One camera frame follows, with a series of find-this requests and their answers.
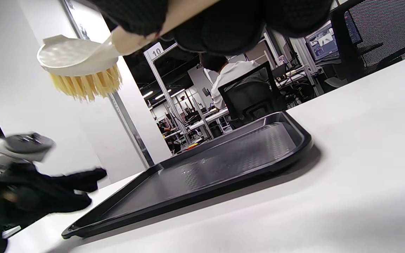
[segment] tray rim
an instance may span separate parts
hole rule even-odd
[[[120,227],[123,227],[123,226],[128,226],[129,224],[133,224],[133,223],[139,222],[139,221],[141,221],[141,220],[146,220],[146,219],[152,218],[152,217],[154,217],[154,216],[160,215],[160,214],[162,214],[162,213],[159,212],[159,214],[157,214],[157,215],[153,215],[153,216],[151,216],[151,217],[148,216],[148,217],[145,218],[145,219],[140,219],[139,221],[129,222],[128,224],[124,224],[124,225],[123,225],[123,222],[122,222],[122,221],[133,220],[134,218],[136,218],[136,217],[138,217],[138,216],[141,216],[141,215],[144,215],[145,213],[150,213],[150,212],[158,211],[158,210],[160,210],[161,208],[167,208],[167,207],[170,207],[170,206],[172,206],[172,205],[177,205],[177,204],[179,204],[179,203],[181,203],[181,202],[185,202],[185,201],[187,201],[187,200],[189,200],[189,199],[191,199],[191,198],[193,198],[193,197],[199,196],[199,195],[209,194],[210,192],[212,192],[212,191],[214,191],[214,190],[216,190],[216,189],[219,189],[219,188],[222,188],[222,187],[227,187],[227,186],[229,186],[229,184],[234,184],[234,183],[236,183],[236,182],[238,182],[238,181],[242,181],[242,180],[245,180],[245,179],[248,179],[248,178],[251,178],[251,177],[260,175],[260,174],[264,173],[263,170],[264,170],[265,168],[269,168],[269,167],[271,167],[271,166],[273,166],[273,165],[276,165],[276,164],[278,164],[278,163],[279,163],[281,166],[280,166],[279,168],[275,169],[276,171],[277,171],[277,170],[280,170],[280,169],[282,169],[282,168],[285,168],[285,167],[287,167],[288,165],[293,164],[294,162],[297,162],[299,159],[301,159],[300,156],[302,156],[303,154],[305,154],[306,152],[308,152],[308,151],[312,148],[312,146],[313,146],[313,141],[312,141],[312,136],[311,136],[304,128],[302,128],[301,125],[300,125],[298,122],[296,122],[287,112],[275,112],[275,113],[269,114],[269,115],[267,115],[267,116],[265,116],[265,117],[262,117],[262,118],[260,118],[260,119],[258,119],[258,120],[256,120],[256,121],[254,121],[254,122],[251,122],[251,123],[248,124],[248,125],[251,125],[251,124],[254,124],[254,123],[263,121],[263,125],[262,125],[262,127],[263,127],[264,125],[267,125],[267,120],[269,120],[272,116],[275,116],[275,115],[279,115],[278,117],[285,117],[286,120],[287,120],[287,122],[288,122],[294,129],[296,129],[296,130],[299,132],[299,134],[302,136],[302,142],[301,142],[297,147],[295,147],[294,150],[293,150],[291,153],[289,153],[289,154],[287,154],[287,155],[284,155],[284,156],[281,157],[279,160],[274,160],[274,161],[272,161],[272,162],[263,164],[263,165],[261,165],[261,166],[258,166],[257,169],[256,169],[255,171],[251,172],[251,173],[243,173],[243,174],[237,175],[237,176],[232,177],[232,178],[230,178],[230,179],[226,179],[226,180],[224,180],[224,181],[221,181],[221,182],[217,183],[217,184],[214,185],[214,186],[206,186],[206,187],[203,187],[203,188],[201,188],[201,189],[198,189],[198,190],[195,191],[195,192],[188,193],[188,194],[184,194],[184,195],[179,196],[179,197],[175,197],[175,198],[173,198],[173,199],[167,200],[167,201],[162,202],[162,203],[158,203],[158,204],[156,204],[156,205],[152,205],[152,206],[150,206],[150,207],[147,207],[147,208],[138,210],[138,211],[133,212],[133,213],[122,214],[122,215],[115,216],[115,217],[108,218],[108,219],[104,219],[104,220],[101,220],[101,221],[96,221],[96,222],[94,222],[94,223],[87,224],[87,225],[82,226],[82,227],[78,227],[77,229],[72,229],[72,227],[75,226],[75,224],[76,224],[77,222],[79,222],[79,221],[80,221],[81,219],[83,219],[85,216],[89,215],[91,212],[94,212],[95,210],[97,210],[98,208],[100,208],[101,205],[104,205],[104,204],[107,202],[107,200],[109,200],[110,198],[112,198],[112,197],[114,197],[115,195],[117,195],[120,191],[124,190],[127,186],[129,186],[129,185],[131,186],[132,189],[129,190],[129,192],[131,192],[131,191],[133,191],[137,186],[139,186],[143,181],[145,181],[146,179],[148,179],[149,176],[151,176],[152,174],[156,173],[157,171],[163,169],[162,163],[164,163],[164,162],[171,162],[172,160],[175,160],[176,157],[181,156],[181,155],[184,155],[184,154],[187,154],[187,155],[185,155],[185,156],[191,157],[193,153],[196,153],[196,151],[201,150],[201,148],[208,146],[208,145],[207,145],[208,143],[204,143],[204,144],[202,144],[201,146],[198,146],[198,147],[196,147],[196,148],[194,148],[194,149],[190,149],[190,150],[187,151],[187,152],[184,152],[184,153],[182,153],[182,154],[179,154],[178,156],[171,157],[171,158],[169,158],[169,159],[167,159],[167,160],[165,160],[165,161],[159,162],[159,163],[157,163],[157,164],[151,166],[150,168],[146,169],[144,172],[142,172],[142,173],[140,173],[138,176],[136,176],[132,181],[130,181],[130,182],[127,183],[126,185],[122,186],[122,187],[121,187],[119,190],[117,190],[115,193],[113,193],[112,195],[110,195],[109,197],[107,197],[106,200],[104,200],[104,201],[101,202],[99,205],[96,205],[94,208],[92,208],[90,211],[88,211],[88,213],[86,213],[84,216],[82,216],[81,218],[79,218],[79,219],[77,219],[76,221],[74,221],[74,223],[72,223],[70,226],[68,226],[68,227],[62,232],[62,237],[63,237],[64,239],[69,239],[70,237],[76,235],[76,236],[78,236],[78,237],[88,238],[88,237],[95,236],[95,235],[97,235],[97,234],[101,234],[101,233],[104,233],[104,232],[111,231],[111,230],[113,230],[113,229],[117,229],[117,228],[120,228]],[[215,147],[217,147],[217,146],[219,146],[219,145],[222,145],[222,144],[224,144],[224,143],[226,143],[226,142],[229,142],[229,141],[234,141],[235,139],[238,139],[238,138],[241,138],[241,137],[243,137],[243,136],[245,136],[245,135],[249,135],[249,134],[251,134],[251,133],[254,133],[255,131],[258,131],[259,129],[260,129],[260,128],[257,128],[257,129],[254,129],[254,130],[250,131],[250,132],[241,134],[241,135],[239,135],[239,136],[236,136],[235,138],[226,140],[226,141],[224,141],[224,142],[221,142],[220,144],[217,144],[217,145],[215,145],[215,146],[212,146],[212,147],[210,147],[209,149],[215,148]],[[176,210],[176,209],[182,208],[182,207],[184,207],[184,206],[188,206],[188,205],[185,205],[185,203],[182,203],[181,205],[182,205],[182,206],[179,206],[178,208],[171,208],[171,210],[165,211],[165,212],[163,212],[163,213],[167,213],[167,212],[170,212],[170,211],[172,211],[172,210]],[[95,230],[100,230],[101,232],[92,233],[92,232],[94,232]]]

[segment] person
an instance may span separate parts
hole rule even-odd
[[[175,129],[175,128],[171,128],[171,129],[164,128],[164,127],[160,126],[159,123],[157,123],[157,127],[159,128],[159,130],[162,134]],[[167,146],[170,149],[170,151],[173,151],[174,154],[176,154],[177,152],[180,151],[180,144],[174,140],[174,137],[170,137],[170,139],[167,141]]]
[[[157,123],[157,127],[159,128],[161,134],[171,131],[171,128],[163,128],[159,125],[159,123]]]
[[[255,61],[238,61],[236,63],[229,63],[224,56],[213,56],[207,53],[201,54],[200,60],[205,69],[215,71],[219,74],[211,90],[213,103],[217,109],[223,109],[226,107],[218,88],[260,66]],[[257,74],[252,74],[245,81],[266,82],[267,79],[266,72],[259,71]]]

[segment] gloved hand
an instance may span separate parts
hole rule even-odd
[[[1,237],[5,225],[85,209],[91,204],[86,192],[97,190],[97,181],[106,175],[106,170],[96,168],[54,177],[39,173],[31,163],[11,165],[0,177],[0,253],[7,246]]]
[[[162,29],[170,0],[89,0],[124,30],[150,35]],[[165,34],[196,53],[236,56],[256,46],[267,27],[304,37],[329,19],[333,0],[221,0]]]

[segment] plastic tray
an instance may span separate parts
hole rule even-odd
[[[245,187],[312,147],[311,136],[277,112],[148,168],[62,233],[90,237]]]

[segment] black office chair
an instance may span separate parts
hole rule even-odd
[[[229,110],[232,129],[268,114],[286,110],[268,62],[218,88]]]
[[[405,1],[349,0],[331,23],[348,82],[405,59]]]

